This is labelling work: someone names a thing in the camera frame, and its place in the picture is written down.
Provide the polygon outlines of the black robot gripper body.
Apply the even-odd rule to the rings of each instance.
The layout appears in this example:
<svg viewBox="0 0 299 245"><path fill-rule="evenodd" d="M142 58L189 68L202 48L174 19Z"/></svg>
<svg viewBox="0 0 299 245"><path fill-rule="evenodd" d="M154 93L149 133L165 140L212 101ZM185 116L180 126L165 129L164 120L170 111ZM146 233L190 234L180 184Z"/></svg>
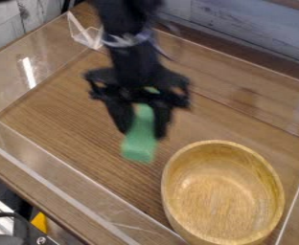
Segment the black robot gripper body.
<svg viewBox="0 0 299 245"><path fill-rule="evenodd" d="M168 70L158 58L158 48L150 41L134 45L103 43L110 67L85 72L89 96L93 100L153 103L188 108L189 80Z"/></svg>

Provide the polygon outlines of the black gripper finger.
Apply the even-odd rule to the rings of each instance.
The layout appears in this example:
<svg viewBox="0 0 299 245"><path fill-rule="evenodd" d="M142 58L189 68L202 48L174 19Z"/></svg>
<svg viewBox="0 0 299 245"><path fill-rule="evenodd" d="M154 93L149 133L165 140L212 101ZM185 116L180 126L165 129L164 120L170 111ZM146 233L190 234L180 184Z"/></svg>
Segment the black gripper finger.
<svg viewBox="0 0 299 245"><path fill-rule="evenodd" d="M103 104L117 130L125 134L133 123L133 106L127 102L115 99L106 100Z"/></svg>
<svg viewBox="0 0 299 245"><path fill-rule="evenodd" d="M166 134L166 126L170 123L172 107L168 104L156 102L152 109L154 114L154 137L160 140Z"/></svg>

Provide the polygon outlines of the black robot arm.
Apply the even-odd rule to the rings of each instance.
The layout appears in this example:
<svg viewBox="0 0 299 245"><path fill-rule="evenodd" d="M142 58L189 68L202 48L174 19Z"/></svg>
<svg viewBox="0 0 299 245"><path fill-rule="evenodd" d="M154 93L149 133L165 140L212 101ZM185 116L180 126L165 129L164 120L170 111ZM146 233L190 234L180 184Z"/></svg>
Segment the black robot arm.
<svg viewBox="0 0 299 245"><path fill-rule="evenodd" d="M102 24L102 43L111 65L85 72L93 100L106 108L117 130L127 133L133 105L153 111L153 134L166 134L172 110L190 104L189 79L166 69L153 25L162 0L89 0Z"/></svg>

